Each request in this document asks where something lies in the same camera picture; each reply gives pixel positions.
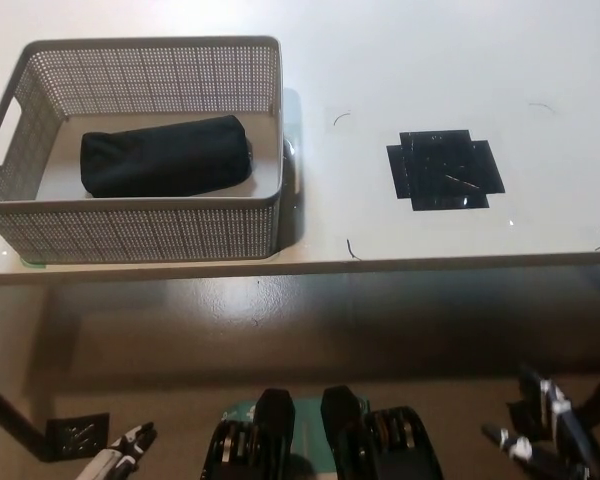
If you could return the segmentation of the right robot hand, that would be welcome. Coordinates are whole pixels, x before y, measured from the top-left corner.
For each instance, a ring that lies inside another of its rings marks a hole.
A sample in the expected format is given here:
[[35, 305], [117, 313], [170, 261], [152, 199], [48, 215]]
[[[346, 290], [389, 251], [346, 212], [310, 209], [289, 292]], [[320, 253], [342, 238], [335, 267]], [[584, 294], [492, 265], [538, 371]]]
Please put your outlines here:
[[481, 433], [527, 470], [564, 475], [575, 448], [571, 401], [553, 380], [526, 365], [519, 370], [518, 386], [521, 399], [509, 405], [514, 429], [484, 424]]

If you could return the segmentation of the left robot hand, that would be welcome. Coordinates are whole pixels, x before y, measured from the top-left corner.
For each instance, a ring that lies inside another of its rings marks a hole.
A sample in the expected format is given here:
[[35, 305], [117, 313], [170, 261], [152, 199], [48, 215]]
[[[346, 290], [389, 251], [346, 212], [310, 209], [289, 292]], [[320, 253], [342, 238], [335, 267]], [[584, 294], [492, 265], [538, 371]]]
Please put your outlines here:
[[153, 422], [141, 424], [116, 439], [110, 449], [121, 454], [121, 461], [136, 464], [157, 438]]

